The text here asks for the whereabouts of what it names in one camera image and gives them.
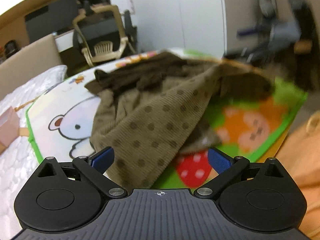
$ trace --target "brown polka dot cloth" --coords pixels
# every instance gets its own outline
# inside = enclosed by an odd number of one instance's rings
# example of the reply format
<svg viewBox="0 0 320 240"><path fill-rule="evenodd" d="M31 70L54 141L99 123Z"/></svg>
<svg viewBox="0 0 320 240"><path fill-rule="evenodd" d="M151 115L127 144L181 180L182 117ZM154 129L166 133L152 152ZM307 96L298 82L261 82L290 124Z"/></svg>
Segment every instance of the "brown polka dot cloth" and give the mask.
<svg viewBox="0 0 320 240"><path fill-rule="evenodd" d="M187 152L201 140L197 124L203 123L211 97L221 93L232 97L230 90L238 97L257 99L270 92L270 82L248 70L203 61L181 68L188 75L166 75L148 90L130 88L119 96L112 89L99 93L90 142L96 151L114 148L115 162L107 174L128 190L151 187L180 149ZM239 92L242 86L246 94ZM213 135L211 141L219 139Z"/></svg>

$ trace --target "cardboard box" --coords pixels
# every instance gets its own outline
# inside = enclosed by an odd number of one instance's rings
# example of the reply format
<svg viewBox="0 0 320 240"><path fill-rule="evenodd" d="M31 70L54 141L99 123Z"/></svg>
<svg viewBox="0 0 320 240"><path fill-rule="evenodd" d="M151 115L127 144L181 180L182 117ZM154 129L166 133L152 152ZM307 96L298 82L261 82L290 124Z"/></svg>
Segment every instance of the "cardboard box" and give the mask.
<svg viewBox="0 0 320 240"><path fill-rule="evenodd" d="M19 117L10 107L0 115L0 153L19 136Z"/></svg>

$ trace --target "orange object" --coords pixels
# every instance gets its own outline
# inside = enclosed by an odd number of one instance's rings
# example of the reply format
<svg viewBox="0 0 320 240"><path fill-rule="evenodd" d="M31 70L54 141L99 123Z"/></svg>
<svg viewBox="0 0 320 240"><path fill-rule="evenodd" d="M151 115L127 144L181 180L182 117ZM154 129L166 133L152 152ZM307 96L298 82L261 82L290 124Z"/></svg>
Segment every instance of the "orange object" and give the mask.
<svg viewBox="0 0 320 240"><path fill-rule="evenodd" d="M0 153L2 153L6 148L7 147L0 142Z"/></svg>
<svg viewBox="0 0 320 240"><path fill-rule="evenodd" d="M299 40L293 46L294 53L297 55L309 54L312 50L312 40Z"/></svg>
<svg viewBox="0 0 320 240"><path fill-rule="evenodd" d="M235 143L241 151L256 150L282 123L287 107L275 105L272 97L262 101L257 110L227 106L223 109L225 123L216 129L223 143Z"/></svg>
<svg viewBox="0 0 320 240"><path fill-rule="evenodd" d="M16 112L18 112L19 110L21 110L22 108L24 108L25 106L27 106L27 105L29 105L29 104L31 104L31 103L33 103L34 101L36 101L38 99L38 97L36 97L35 99L32 99L32 100L30 100L30 101L28 101L28 102L26 102L26 103L24 103L23 105L21 105L21 106L18 106L18 107L15 107L14 108L14 110L16 111Z"/></svg>
<svg viewBox="0 0 320 240"><path fill-rule="evenodd" d="M320 239L320 112L286 139L276 158L307 200L299 229L311 239Z"/></svg>
<svg viewBox="0 0 320 240"><path fill-rule="evenodd" d="M27 127L20 127L19 128L19 136L29 137L29 129Z"/></svg>
<svg viewBox="0 0 320 240"><path fill-rule="evenodd" d="M84 80L84 76L78 76L78 77L76 78L76 80L75 80L75 83L76 83L76 84L79 84L79 83L81 83L83 80Z"/></svg>
<svg viewBox="0 0 320 240"><path fill-rule="evenodd" d="M118 63L116 63L116 67L120 68L120 67L124 67L127 64L133 64L133 63L137 63L143 59L148 59L151 58L153 56L157 55L156 51L150 51L147 54L138 54L138 55L134 55L134 56L130 56L130 57L126 57L123 59L123 61L120 61Z"/></svg>

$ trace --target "orange cartoon figure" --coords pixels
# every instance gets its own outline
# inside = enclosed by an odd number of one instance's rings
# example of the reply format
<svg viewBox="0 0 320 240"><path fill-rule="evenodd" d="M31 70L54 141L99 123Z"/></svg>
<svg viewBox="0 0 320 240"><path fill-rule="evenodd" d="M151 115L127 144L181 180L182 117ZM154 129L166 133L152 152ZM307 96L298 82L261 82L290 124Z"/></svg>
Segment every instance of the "orange cartoon figure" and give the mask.
<svg viewBox="0 0 320 240"><path fill-rule="evenodd" d="M71 83L76 83L76 84L79 84L79 83L82 83L82 81L84 80L84 76L77 76L76 78L73 78L69 84Z"/></svg>
<svg viewBox="0 0 320 240"><path fill-rule="evenodd" d="M138 54L138 55L126 57L126 58L124 58L124 60L116 63L116 67L120 68L120 67L126 66L127 64L137 63L143 59L148 59L150 57L153 57L156 54L157 54L156 51L150 51L150 52L147 52L146 54Z"/></svg>
<svg viewBox="0 0 320 240"><path fill-rule="evenodd" d="M227 106L223 109L225 123L216 131L223 143L236 143L243 152L252 152L279 127L286 112L287 107L275 105L272 97L260 102L256 110Z"/></svg>

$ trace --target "white door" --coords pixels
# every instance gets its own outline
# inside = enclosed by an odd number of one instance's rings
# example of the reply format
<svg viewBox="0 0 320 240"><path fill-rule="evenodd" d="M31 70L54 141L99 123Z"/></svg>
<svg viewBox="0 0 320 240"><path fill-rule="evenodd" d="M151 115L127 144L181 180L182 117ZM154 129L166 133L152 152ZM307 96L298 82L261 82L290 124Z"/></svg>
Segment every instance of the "white door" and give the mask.
<svg viewBox="0 0 320 240"><path fill-rule="evenodd" d="M179 0L185 47L222 57L224 12L222 0Z"/></svg>
<svg viewBox="0 0 320 240"><path fill-rule="evenodd" d="M184 47L178 0L132 0L143 51Z"/></svg>

